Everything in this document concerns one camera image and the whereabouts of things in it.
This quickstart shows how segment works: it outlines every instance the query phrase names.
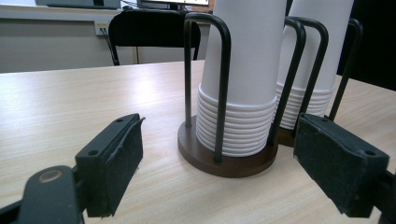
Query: round base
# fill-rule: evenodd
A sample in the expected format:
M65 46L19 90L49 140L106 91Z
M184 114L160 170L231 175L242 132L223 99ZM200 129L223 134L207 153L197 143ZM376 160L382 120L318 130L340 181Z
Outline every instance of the round base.
M280 145L287 147L294 147L295 138L293 137L293 130L279 128L277 134L277 142Z
M248 157L223 156L221 163L213 161L214 152L205 148L195 135L196 116L191 118L192 126L183 122L178 129L178 150L191 165L212 175L223 177L245 177L256 175L272 165L277 153L277 143L265 146L259 153Z

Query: wall socket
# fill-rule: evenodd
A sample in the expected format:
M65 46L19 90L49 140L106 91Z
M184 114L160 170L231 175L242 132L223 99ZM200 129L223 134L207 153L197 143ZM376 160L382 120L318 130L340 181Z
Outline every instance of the wall socket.
M95 21L95 32L97 35L103 35L100 29L105 29L105 33L108 34L108 21Z

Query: black chair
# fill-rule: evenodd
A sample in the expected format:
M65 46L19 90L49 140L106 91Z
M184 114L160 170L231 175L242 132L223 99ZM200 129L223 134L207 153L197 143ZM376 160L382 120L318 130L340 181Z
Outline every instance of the black chair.
M108 26L110 50L114 65L120 65L118 47L184 48L184 18L188 12L173 10L133 9L122 11ZM191 26L193 59L198 57L201 31Z

